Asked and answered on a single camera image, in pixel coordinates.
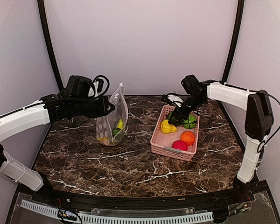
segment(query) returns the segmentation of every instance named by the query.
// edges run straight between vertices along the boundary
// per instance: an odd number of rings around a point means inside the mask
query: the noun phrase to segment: wire
[[[76,213],[76,212],[74,212],[74,211],[70,211],[70,210],[66,210],[66,209],[63,209],[64,210],[64,212],[63,212],[63,214],[66,214],[66,212],[67,211],[69,211],[69,212],[71,212],[72,214],[74,214],[75,216],[77,216],[77,218],[80,220],[80,224],[83,224],[83,221],[82,221],[82,218],[78,215],[78,213]],[[61,223],[63,223],[63,224],[71,224],[72,222],[70,222],[70,221],[66,221],[66,220],[64,220],[63,219],[63,217],[62,216],[60,216],[60,218],[61,218]]]
[[[252,202],[250,196],[248,196],[249,202],[250,202],[250,208],[252,208]]]
[[[62,204],[61,204],[61,200],[60,200],[60,198],[58,197],[58,198],[57,198],[57,200],[59,201],[59,207],[61,207],[61,206],[62,206]]]
[[[241,203],[242,203],[242,202],[236,204],[232,209],[228,210],[228,212],[226,212],[226,213],[224,213],[224,214],[222,214],[222,215],[220,215],[220,216],[218,216],[218,217],[216,217],[216,218],[214,218],[214,219],[217,219],[217,218],[220,218],[220,217],[222,217],[222,216],[224,216],[224,215],[227,215],[229,212],[231,212],[232,210],[236,209]]]
[[[237,208],[242,202],[238,203],[236,206],[234,206],[232,209],[230,209],[228,212],[214,218],[214,219],[225,219],[225,218],[229,218],[230,216],[233,216],[233,215],[236,215],[238,214],[238,211],[241,211],[243,208],[245,208],[248,204],[244,204],[242,205],[239,209],[237,210],[234,210],[235,208]]]
[[[268,94],[268,93],[266,93],[266,92],[261,92],[261,91],[258,91],[258,90],[248,90],[248,89],[245,89],[245,88],[242,88],[242,87],[238,87],[238,86],[230,85],[230,84],[227,84],[227,83],[223,83],[223,82],[221,82],[221,81],[220,81],[220,83],[221,83],[222,85],[225,85],[225,86],[229,86],[229,87],[233,87],[233,88],[237,88],[237,89],[241,89],[241,90],[245,90],[245,91],[262,93],[262,94],[264,94],[264,95],[267,95],[267,96],[273,98],[273,99],[279,104],[279,106],[280,106],[280,101],[279,101],[276,97],[274,97],[274,96],[272,96],[271,94]],[[257,147],[257,153],[260,153],[262,150],[264,150],[266,144],[272,139],[272,137],[273,137],[279,130],[280,130],[280,125],[279,125],[279,127],[277,128],[277,130],[271,135],[271,137],[270,137],[267,141],[264,141],[264,140],[263,140],[263,141],[260,142],[260,144],[259,144],[258,147]]]
[[[79,127],[79,126],[85,124],[85,123],[88,122],[89,120],[90,120],[90,118],[88,118],[86,121],[81,122],[80,124],[77,125],[77,127]]]
[[[273,99],[279,104],[279,106],[280,106],[280,101],[279,101],[276,97],[272,96],[271,94],[268,94],[268,93],[266,93],[266,92],[256,91],[256,90],[250,90],[250,92],[257,92],[257,93],[265,94],[265,95],[267,95],[267,96],[273,98]],[[257,148],[257,152],[258,152],[258,153],[260,153],[262,150],[264,150],[265,145],[272,139],[272,137],[274,137],[274,135],[275,135],[279,130],[280,130],[280,125],[279,125],[279,127],[276,129],[276,131],[269,137],[269,139],[268,139],[267,141],[264,141],[264,140],[263,140],[263,141],[260,142],[260,144],[258,145],[258,148]]]
[[[103,76],[103,75],[98,75],[98,76],[96,76],[94,79],[93,79],[93,82],[95,82],[98,78],[103,78],[103,79],[105,79],[106,80],[106,82],[107,82],[107,87],[106,87],[106,89],[105,89],[105,91],[104,92],[102,92],[99,96],[102,96],[102,95],[104,95],[105,93],[107,93],[107,91],[108,91],[108,89],[109,89],[109,87],[110,87],[110,82],[109,82],[109,80],[108,80],[108,78],[106,77],[106,76]]]

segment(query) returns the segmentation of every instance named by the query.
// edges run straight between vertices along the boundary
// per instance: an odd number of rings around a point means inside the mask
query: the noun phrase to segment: clear plastic bag
[[[97,140],[105,146],[117,145],[126,134],[128,109],[123,86],[121,83],[109,99],[109,102],[115,106],[115,110],[97,119]]]

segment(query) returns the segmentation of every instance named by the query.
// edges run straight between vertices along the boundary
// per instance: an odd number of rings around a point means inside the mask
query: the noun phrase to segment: toy lemon
[[[174,125],[170,125],[168,120],[164,120],[161,123],[161,132],[164,134],[169,134],[172,132],[177,132],[177,128]]]

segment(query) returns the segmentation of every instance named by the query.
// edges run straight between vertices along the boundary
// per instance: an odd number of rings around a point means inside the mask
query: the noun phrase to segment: white wall
[[[237,0],[47,0],[47,17],[63,83],[71,74],[106,75],[109,93],[184,93],[195,74],[220,79]]]
[[[0,115],[57,92],[37,1],[0,0]],[[41,126],[20,133],[3,146],[31,167],[47,129]],[[0,224],[5,223],[15,188],[14,182],[0,175]]]
[[[267,90],[280,100],[280,1],[245,1],[238,46],[228,83],[249,89]],[[273,131],[280,124],[280,108],[271,100],[275,116]],[[245,114],[228,106],[242,138]],[[267,179],[280,213],[280,132],[266,147],[259,169]]]

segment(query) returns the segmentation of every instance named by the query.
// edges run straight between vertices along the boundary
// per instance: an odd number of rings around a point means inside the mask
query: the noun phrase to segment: red ball
[[[182,150],[182,151],[188,150],[188,145],[182,140],[177,140],[177,141],[173,142],[171,147]]]

